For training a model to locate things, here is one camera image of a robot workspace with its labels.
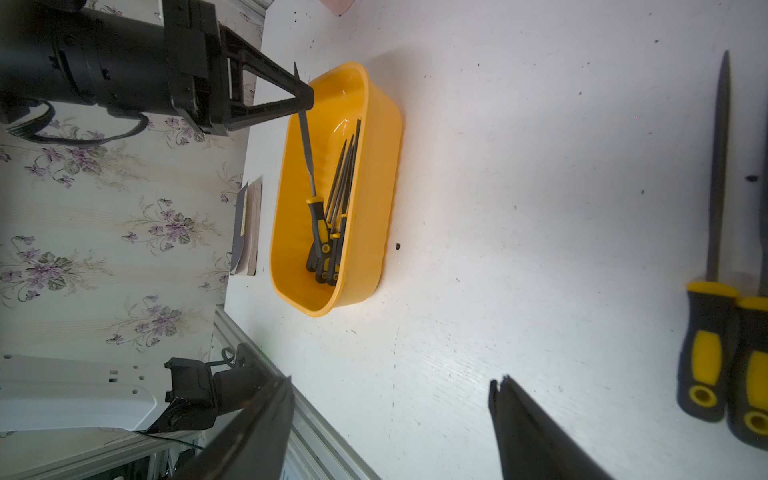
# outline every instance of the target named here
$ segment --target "pink object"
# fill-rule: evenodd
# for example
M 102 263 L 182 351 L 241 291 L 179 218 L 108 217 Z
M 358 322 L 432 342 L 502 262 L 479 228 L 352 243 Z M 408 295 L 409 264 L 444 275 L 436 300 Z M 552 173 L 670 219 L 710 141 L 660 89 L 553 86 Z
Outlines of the pink object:
M 323 5 L 328 7 L 328 9 L 334 14 L 338 15 L 339 17 L 349 10 L 349 7 L 352 6 L 352 3 L 355 2 L 355 0 L 320 0 Z

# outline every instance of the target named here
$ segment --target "handle hole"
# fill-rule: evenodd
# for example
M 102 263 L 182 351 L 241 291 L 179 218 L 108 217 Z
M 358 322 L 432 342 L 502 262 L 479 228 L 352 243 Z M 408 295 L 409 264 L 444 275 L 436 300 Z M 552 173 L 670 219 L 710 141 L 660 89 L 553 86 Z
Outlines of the handle hole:
M 710 394 L 706 390 L 697 390 L 694 395 L 703 403 L 708 403 L 710 401 Z
M 761 416 L 754 416 L 750 419 L 750 423 L 756 430 L 765 432 L 768 430 L 768 422 Z

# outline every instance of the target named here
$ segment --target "purple flower pattern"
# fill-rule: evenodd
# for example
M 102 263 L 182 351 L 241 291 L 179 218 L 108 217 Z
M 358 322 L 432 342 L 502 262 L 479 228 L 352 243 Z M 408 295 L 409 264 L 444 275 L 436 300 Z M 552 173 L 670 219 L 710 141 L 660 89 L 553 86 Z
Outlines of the purple flower pattern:
M 34 164 L 31 167 L 24 167 L 24 169 L 29 170 L 29 173 L 37 175 L 40 178 L 45 178 L 45 174 L 48 172 L 44 168 L 38 167 L 37 164 Z
M 158 128 L 154 124 L 147 125 L 147 130 L 160 132 L 165 136 L 165 141 L 170 148 L 182 147 L 190 144 L 190 140 L 195 143 L 205 144 L 205 148 L 218 145 L 218 139 L 210 135 L 197 133 L 192 125 L 183 118 L 168 117 L 165 119 L 165 127 Z
M 100 12 L 105 12 L 105 13 L 115 15 L 117 17 L 123 16 L 123 12 L 121 12 L 120 10 L 117 10 L 115 7 L 110 7 L 106 5 L 103 7 L 99 7 L 98 0 L 88 0 L 87 7 L 90 8 L 91 10 L 98 10 Z
M 227 252 L 223 257 L 219 257 L 214 253 L 212 260 L 214 266 L 203 275 L 205 281 L 198 288 L 206 292 L 220 292 L 223 298 L 227 291 L 227 284 L 230 281 L 232 252 Z
M 43 156 L 47 158 L 49 162 L 58 162 L 64 160 L 64 155 L 58 153 L 53 147 L 44 147 Z
M 219 235 L 214 222 L 187 217 L 169 208 L 172 203 L 170 199 L 161 198 L 153 204 L 146 204 L 142 198 L 139 202 L 141 217 L 135 217 L 135 220 L 125 224 L 131 230 L 121 238 L 131 243 L 145 243 L 156 254 L 158 251 L 167 252 L 177 245 L 205 245 L 201 235 L 203 232 Z M 140 237 L 140 232 L 147 232 L 149 235 Z
M 16 236 L 11 238 L 15 254 L 3 251 L 8 260 L 0 260 L 0 301 L 6 307 L 10 302 L 27 302 L 41 295 L 44 290 L 56 291 L 65 287 L 70 292 L 76 285 L 84 285 L 83 268 L 107 272 L 100 263 L 75 264 L 70 257 L 58 257 L 52 252 L 41 253 L 38 248 L 24 248 L 35 242 L 34 237 Z
M 25 262 L 31 262 L 37 260 L 40 257 L 40 249 L 30 248 L 25 252 L 19 252 L 16 255 L 20 256 Z
M 107 339 L 107 343 L 131 344 L 142 351 L 157 345 L 163 338 L 176 336 L 184 326 L 184 313 L 160 305 L 157 303 L 158 298 L 157 295 L 147 295 L 141 303 L 132 306 L 126 304 L 128 318 L 115 325 L 118 331 Z M 132 328 L 132 338 L 123 337 L 127 328 Z
M 234 202 L 237 198 L 237 192 L 243 188 L 243 174 L 229 175 L 227 173 L 227 164 L 224 164 L 219 171 L 219 178 L 227 185 L 219 196 L 220 202 L 222 204 Z
M 53 120 L 48 127 L 50 132 L 40 132 L 46 137 L 66 138 L 72 140 L 100 140 L 104 134 L 98 131 L 81 132 L 77 125 L 66 120 L 63 123 Z M 94 179 L 94 182 L 106 187 L 124 189 L 124 180 L 146 180 L 132 168 L 131 162 L 139 163 L 138 159 L 124 152 L 125 144 L 110 144 L 109 147 L 95 145 L 92 147 L 62 147 L 45 145 L 37 148 L 20 145 L 2 144 L 0 147 L 18 148 L 22 154 L 31 158 L 31 164 L 25 165 L 27 173 L 34 180 L 52 179 L 66 189 L 75 186 L 75 179 L 83 173 Z M 0 150 L 0 163 L 9 162 L 12 158 Z

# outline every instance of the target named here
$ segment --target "wire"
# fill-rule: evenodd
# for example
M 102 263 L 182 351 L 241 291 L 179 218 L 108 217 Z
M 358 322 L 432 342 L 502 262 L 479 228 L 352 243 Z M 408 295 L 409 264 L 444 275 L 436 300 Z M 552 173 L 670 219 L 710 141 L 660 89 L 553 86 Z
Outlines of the wire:
M 139 120 L 139 123 L 129 132 L 120 135 L 114 135 L 113 137 L 92 138 L 87 140 L 80 138 L 43 137 L 41 135 L 37 135 L 37 133 L 43 128 L 46 128 L 48 124 L 51 123 L 54 115 L 56 115 L 56 109 L 53 108 L 51 102 L 43 101 L 42 103 L 48 107 L 48 110 L 46 110 L 45 113 L 38 117 L 32 118 L 31 120 L 27 120 L 24 123 L 9 127 L 5 131 L 14 137 L 23 138 L 36 144 L 59 144 L 69 145 L 70 147 L 96 147 L 98 145 L 105 144 L 108 141 L 132 137 L 133 135 L 144 131 L 144 129 L 149 125 L 149 118 L 147 115 L 143 115 L 137 112 L 136 118 Z
M 227 358 L 227 354 L 231 353 L 232 356 Z M 235 351 L 232 350 L 231 347 L 225 346 L 221 349 L 221 358 L 222 360 L 218 360 L 216 362 L 207 362 L 207 366 L 218 366 L 218 365 L 228 365 L 230 368 L 235 368 Z
M 160 437 L 160 436 L 157 436 L 157 435 L 150 435 L 150 434 L 148 434 L 148 433 L 144 433 L 144 432 L 134 432 L 134 433 L 137 433 L 138 435 L 142 435 L 142 436 L 145 436 L 145 437 L 149 437 L 150 439 L 156 439 L 156 440 L 166 440 L 166 441 L 168 441 L 168 442 L 176 442 L 176 443 L 180 443 L 181 445 L 186 445 L 186 446 L 188 446 L 188 447 L 191 447 L 191 448 L 193 448 L 193 449 L 198 449 L 198 450 L 205 450 L 205 447 L 201 447 L 201 446 L 199 446 L 199 445 L 195 445 L 194 443 L 185 442 L 184 440 L 179 440 L 179 439 L 167 439 L 167 438 L 165 438 L 165 437 Z

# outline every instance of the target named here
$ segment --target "notebook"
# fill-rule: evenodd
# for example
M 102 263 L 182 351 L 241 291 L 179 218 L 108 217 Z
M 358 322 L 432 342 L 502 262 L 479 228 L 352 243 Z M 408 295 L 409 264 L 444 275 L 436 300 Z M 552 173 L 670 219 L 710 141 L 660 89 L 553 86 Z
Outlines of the notebook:
M 237 192 L 235 229 L 232 236 L 233 275 L 255 275 L 261 220 L 261 177 Z

